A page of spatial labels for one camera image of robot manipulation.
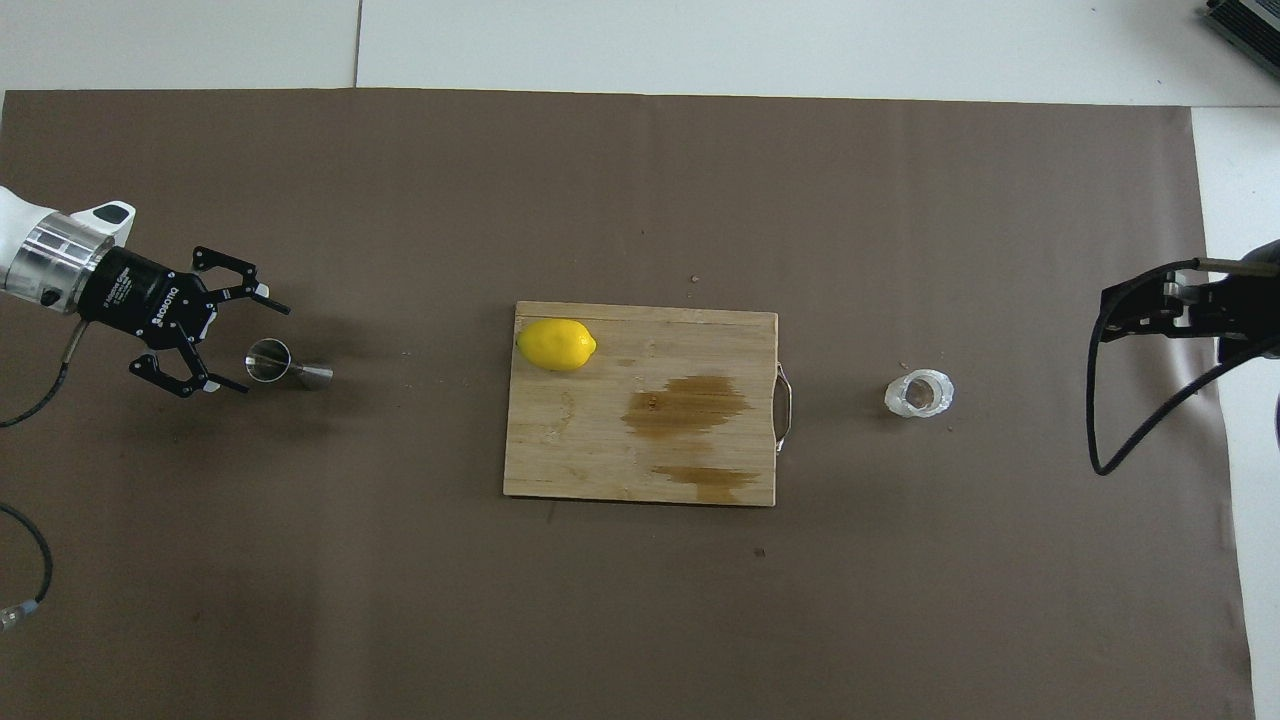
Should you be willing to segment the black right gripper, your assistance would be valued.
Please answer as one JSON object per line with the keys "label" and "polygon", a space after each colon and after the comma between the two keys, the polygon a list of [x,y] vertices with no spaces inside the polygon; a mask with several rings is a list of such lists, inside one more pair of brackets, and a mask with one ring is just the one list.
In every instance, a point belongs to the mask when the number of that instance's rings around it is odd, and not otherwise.
{"label": "black right gripper", "polygon": [[[1196,338],[1190,309],[1201,302],[1201,288],[1183,272],[1134,278],[1105,288],[1100,296],[1100,341],[1161,334]],[[1279,354],[1277,275],[1228,274],[1203,287],[1196,323],[1219,340],[1217,361],[1244,363]]]}

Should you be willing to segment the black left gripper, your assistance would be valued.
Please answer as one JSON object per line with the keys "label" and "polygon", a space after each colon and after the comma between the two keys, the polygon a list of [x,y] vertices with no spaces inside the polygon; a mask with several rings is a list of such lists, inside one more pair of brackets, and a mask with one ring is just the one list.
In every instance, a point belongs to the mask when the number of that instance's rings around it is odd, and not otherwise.
{"label": "black left gripper", "polygon": [[[193,273],[174,272],[129,249],[113,247],[88,274],[78,295],[78,314],[142,340],[148,352],[131,361],[131,374],[151,386],[180,398],[219,389],[247,395],[247,386],[211,372],[197,350],[218,315],[215,306],[247,299],[285,316],[292,309],[270,297],[252,263],[196,246],[192,268],[196,274],[225,269],[238,274],[239,283],[207,291]],[[157,355],[169,350],[179,354],[187,377],[161,369]]]}

